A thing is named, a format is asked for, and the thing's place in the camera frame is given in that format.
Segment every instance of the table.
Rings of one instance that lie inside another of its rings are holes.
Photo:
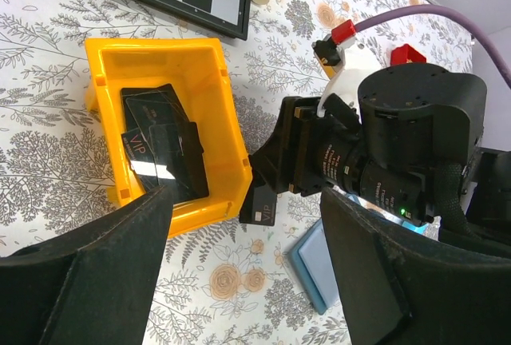
[[[253,6],[247,42],[221,38],[249,152],[269,136],[291,94],[327,83],[311,43],[344,19],[424,0],[271,0]],[[219,37],[132,0],[0,0],[0,255],[113,210],[101,126],[84,107],[86,38]],[[429,61],[471,70],[470,35],[434,16],[360,35],[388,62],[409,42]],[[281,195],[275,227],[236,219],[167,243],[144,344],[348,343],[340,304],[312,310],[286,252],[319,218],[319,198]]]

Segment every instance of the camera lens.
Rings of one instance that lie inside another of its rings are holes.
[[[423,224],[426,202],[421,180],[369,160],[362,141],[330,135],[319,144],[315,159],[316,170],[329,183],[412,224]]]
[[[319,145],[316,168],[326,181],[345,192],[359,194],[360,173],[367,160],[364,153],[361,141],[346,141],[334,135]]]
[[[360,178],[359,196],[417,226],[425,220],[422,182],[408,173],[391,172],[369,161]]]

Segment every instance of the red connector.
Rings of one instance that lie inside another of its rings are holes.
[[[405,63],[426,63],[426,57],[410,44],[398,47],[390,54],[390,65]]]
[[[332,41],[338,46],[342,42],[355,36],[355,24],[351,20],[346,20],[343,24],[339,24],[332,30]]]

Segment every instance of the yellow plastic bin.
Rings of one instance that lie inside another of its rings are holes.
[[[197,123],[209,197],[176,205],[169,237],[237,216],[252,169],[219,40],[88,39],[85,49],[92,75],[85,104],[101,115],[115,179],[115,193],[109,196],[123,206],[145,192],[121,140],[121,89],[170,83],[190,121]]]

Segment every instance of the black cable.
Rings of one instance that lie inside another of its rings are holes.
[[[463,236],[479,238],[470,229],[465,213],[460,205],[458,187],[461,179],[461,165],[442,162],[434,176],[435,212],[442,218],[442,227]]]

